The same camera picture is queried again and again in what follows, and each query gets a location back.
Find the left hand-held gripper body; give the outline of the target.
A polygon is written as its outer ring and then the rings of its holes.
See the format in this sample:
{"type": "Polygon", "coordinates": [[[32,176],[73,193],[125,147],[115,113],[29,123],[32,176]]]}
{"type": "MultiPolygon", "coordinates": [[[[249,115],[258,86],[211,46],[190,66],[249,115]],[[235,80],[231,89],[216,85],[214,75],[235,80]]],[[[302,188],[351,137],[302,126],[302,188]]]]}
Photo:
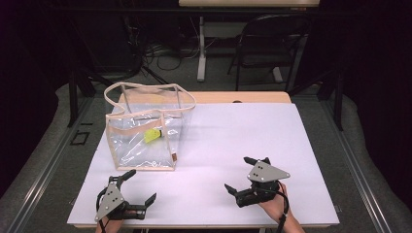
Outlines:
{"type": "Polygon", "coordinates": [[[128,176],[110,177],[108,185],[99,193],[96,204],[95,221],[144,219],[147,207],[145,205],[131,205],[121,194],[120,188],[128,176]]]}

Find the white table board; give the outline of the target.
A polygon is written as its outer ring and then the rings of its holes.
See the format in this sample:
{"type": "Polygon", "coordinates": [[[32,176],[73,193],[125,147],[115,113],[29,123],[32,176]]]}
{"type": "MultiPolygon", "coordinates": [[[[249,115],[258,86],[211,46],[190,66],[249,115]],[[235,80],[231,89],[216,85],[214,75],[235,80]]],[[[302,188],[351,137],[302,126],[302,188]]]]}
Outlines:
{"type": "Polygon", "coordinates": [[[247,189],[264,172],[247,157],[268,159],[285,171],[292,214],[306,226],[339,219],[299,112],[287,103],[197,104],[182,111],[172,104],[133,105],[112,113],[67,221],[93,227],[98,193],[112,176],[135,175],[121,185],[125,201],[155,200],[131,228],[254,228],[274,225],[257,204],[239,207],[232,186],[247,189]]]}

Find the black tripod stand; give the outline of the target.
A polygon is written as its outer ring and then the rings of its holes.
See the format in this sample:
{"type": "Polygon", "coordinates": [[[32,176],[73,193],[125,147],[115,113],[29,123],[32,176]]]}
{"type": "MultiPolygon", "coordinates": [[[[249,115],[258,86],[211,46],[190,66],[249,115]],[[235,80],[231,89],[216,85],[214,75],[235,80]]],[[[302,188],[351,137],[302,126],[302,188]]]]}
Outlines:
{"type": "Polygon", "coordinates": [[[153,61],[153,50],[149,44],[149,34],[146,31],[146,26],[144,23],[140,22],[141,19],[142,17],[134,16],[126,16],[122,18],[127,31],[128,44],[136,63],[131,74],[140,74],[146,78],[151,76],[159,84],[168,84],[164,78],[149,67],[153,61]]]}

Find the yellow shuttlecock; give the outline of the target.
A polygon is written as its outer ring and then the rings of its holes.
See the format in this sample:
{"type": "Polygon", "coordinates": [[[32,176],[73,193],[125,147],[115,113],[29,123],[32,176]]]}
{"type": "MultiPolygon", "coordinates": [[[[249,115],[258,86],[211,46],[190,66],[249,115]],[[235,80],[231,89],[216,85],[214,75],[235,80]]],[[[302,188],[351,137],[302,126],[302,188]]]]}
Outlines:
{"type": "Polygon", "coordinates": [[[148,129],[145,133],[144,133],[144,141],[146,143],[150,143],[158,138],[162,137],[162,131],[160,129],[157,128],[152,128],[152,129],[148,129]]]}

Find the black horizontal bar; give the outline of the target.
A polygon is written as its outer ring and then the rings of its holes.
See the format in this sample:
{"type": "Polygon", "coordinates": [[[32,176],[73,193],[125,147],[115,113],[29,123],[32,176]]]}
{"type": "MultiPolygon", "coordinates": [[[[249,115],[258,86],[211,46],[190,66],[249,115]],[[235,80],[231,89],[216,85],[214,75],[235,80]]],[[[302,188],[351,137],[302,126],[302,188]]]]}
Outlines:
{"type": "Polygon", "coordinates": [[[275,9],[224,9],[224,8],[174,8],[174,9],[90,9],[90,8],[63,8],[49,7],[51,12],[70,14],[121,14],[121,15],[187,15],[187,16],[214,16],[214,15],[259,15],[259,14],[309,14],[313,16],[356,16],[360,11],[292,11],[275,9]]]}

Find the person's right hand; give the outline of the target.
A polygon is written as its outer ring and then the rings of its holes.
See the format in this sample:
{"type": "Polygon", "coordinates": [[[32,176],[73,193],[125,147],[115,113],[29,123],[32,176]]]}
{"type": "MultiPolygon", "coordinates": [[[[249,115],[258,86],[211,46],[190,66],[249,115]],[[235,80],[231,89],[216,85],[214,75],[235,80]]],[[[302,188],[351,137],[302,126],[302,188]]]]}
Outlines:
{"type": "Polygon", "coordinates": [[[275,197],[269,201],[259,203],[258,205],[269,215],[270,218],[277,223],[281,222],[281,218],[289,211],[287,188],[283,183],[280,183],[280,188],[275,197]]]}

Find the person's left hand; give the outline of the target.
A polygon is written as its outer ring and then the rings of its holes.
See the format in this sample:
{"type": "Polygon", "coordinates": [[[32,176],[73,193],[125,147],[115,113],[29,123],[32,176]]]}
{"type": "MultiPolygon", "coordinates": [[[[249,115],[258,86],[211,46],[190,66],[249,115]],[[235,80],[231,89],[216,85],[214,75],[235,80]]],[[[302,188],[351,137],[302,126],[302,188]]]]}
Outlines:
{"type": "Polygon", "coordinates": [[[119,233],[124,224],[123,219],[108,219],[104,216],[97,222],[94,233],[119,233]]]}

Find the aluminium frame rail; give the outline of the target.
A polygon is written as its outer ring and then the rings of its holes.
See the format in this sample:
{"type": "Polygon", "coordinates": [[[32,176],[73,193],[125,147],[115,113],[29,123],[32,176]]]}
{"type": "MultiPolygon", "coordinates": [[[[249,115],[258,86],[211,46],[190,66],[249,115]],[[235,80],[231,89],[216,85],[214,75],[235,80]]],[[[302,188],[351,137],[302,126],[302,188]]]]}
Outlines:
{"type": "Polygon", "coordinates": [[[63,158],[70,140],[75,136],[85,117],[93,97],[85,97],[79,104],[78,116],[70,123],[67,118],[69,104],[60,101],[57,112],[40,143],[24,164],[12,185],[0,199],[5,223],[0,224],[3,233],[18,233],[31,217],[47,189],[52,176],[63,158]]]}
{"type": "Polygon", "coordinates": [[[347,137],[344,132],[341,131],[334,121],[333,108],[327,101],[321,101],[321,106],[326,113],[327,120],[334,132],[335,137],[339,141],[339,145],[343,149],[346,166],[354,180],[357,187],[360,198],[368,212],[369,218],[371,219],[375,230],[377,233],[393,233],[392,228],[389,226],[383,211],[378,204],[366,177],[363,173],[362,168],[359,165],[357,157],[348,142],[347,137]]]}

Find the wooden table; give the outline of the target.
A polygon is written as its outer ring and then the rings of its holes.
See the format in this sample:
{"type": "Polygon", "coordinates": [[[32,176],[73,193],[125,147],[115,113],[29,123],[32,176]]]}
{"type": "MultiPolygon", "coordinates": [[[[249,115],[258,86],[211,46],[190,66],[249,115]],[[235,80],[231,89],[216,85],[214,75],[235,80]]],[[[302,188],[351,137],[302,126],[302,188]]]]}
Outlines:
{"type": "Polygon", "coordinates": [[[269,227],[257,205],[240,208],[224,185],[249,186],[245,156],[268,157],[288,172],[288,197],[294,216],[305,226],[339,222],[300,114],[285,92],[194,92],[187,137],[173,171],[140,171],[122,188],[126,200],[157,198],[143,220],[129,228],[269,227]]]}

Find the white desk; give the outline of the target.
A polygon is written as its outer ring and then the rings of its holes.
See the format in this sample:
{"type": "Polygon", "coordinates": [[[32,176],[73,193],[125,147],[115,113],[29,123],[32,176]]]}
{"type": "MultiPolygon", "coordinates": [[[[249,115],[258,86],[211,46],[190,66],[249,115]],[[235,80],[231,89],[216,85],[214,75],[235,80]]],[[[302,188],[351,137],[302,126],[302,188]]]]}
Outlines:
{"type": "MultiPolygon", "coordinates": [[[[180,7],[217,9],[229,8],[238,9],[305,9],[317,8],[320,0],[179,0],[180,7]]],[[[205,81],[206,74],[206,48],[205,37],[230,38],[235,36],[235,32],[240,32],[241,22],[205,22],[204,17],[199,18],[199,62],[197,80],[205,81]]]]}

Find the clear plastic bag beige trim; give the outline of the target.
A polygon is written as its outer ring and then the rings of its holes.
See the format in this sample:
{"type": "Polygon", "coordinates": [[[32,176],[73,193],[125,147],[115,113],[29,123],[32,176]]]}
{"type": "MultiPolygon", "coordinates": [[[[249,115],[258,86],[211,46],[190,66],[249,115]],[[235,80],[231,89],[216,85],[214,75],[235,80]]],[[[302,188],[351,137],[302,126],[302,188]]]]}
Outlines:
{"type": "Polygon", "coordinates": [[[173,171],[189,127],[195,98],[179,85],[114,83],[104,90],[109,106],[106,138],[118,170],[173,171]],[[162,137],[144,141],[148,129],[162,137]]]}

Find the black folding chair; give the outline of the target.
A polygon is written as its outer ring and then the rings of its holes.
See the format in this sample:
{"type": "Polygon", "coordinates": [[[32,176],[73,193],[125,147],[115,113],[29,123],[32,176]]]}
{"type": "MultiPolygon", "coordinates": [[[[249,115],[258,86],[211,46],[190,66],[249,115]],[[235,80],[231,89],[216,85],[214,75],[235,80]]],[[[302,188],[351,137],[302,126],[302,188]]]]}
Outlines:
{"type": "Polygon", "coordinates": [[[289,67],[288,89],[300,41],[311,25],[302,15],[264,15],[249,21],[237,37],[235,54],[227,73],[236,67],[235,89],[239,89],[240,71],[244,69],[289,67]]]}

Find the black metal post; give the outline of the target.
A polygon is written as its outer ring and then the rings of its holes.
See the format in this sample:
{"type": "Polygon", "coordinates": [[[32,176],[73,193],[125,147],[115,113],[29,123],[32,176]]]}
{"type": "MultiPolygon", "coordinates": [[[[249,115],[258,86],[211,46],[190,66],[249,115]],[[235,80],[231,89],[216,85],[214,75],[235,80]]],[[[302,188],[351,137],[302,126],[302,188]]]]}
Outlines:
{"type": "Polygon", "coordinates": [[[334,100],[334,122],[337,128],[342,131],[342,102],[343,102],[343,76],[341,73],[337,74],[335,100],[334,100]]]}
{"type": "Polygon", "coordinates": [[[72,127],[78,118],[78,95],[76,75],[72,72],[69,75],[69,104],[70,104],[70,119],[68,126],[72,127]]]}

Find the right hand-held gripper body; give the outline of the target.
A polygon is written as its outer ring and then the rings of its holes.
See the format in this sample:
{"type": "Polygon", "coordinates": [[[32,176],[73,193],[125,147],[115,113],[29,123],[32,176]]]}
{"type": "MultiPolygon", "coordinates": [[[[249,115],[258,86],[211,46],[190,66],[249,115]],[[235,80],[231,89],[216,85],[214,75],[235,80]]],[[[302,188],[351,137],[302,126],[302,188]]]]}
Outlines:
{"type": "Polygon", "coordinates": [[[235,196],[236,204],[240,208],[273,199],[280,188],[280,180],[291,176],[288,172],[272,166],[268,157],[259,159],[256,165],[252,166],[247,175],[251,186],[238,191],[235,196]]]}

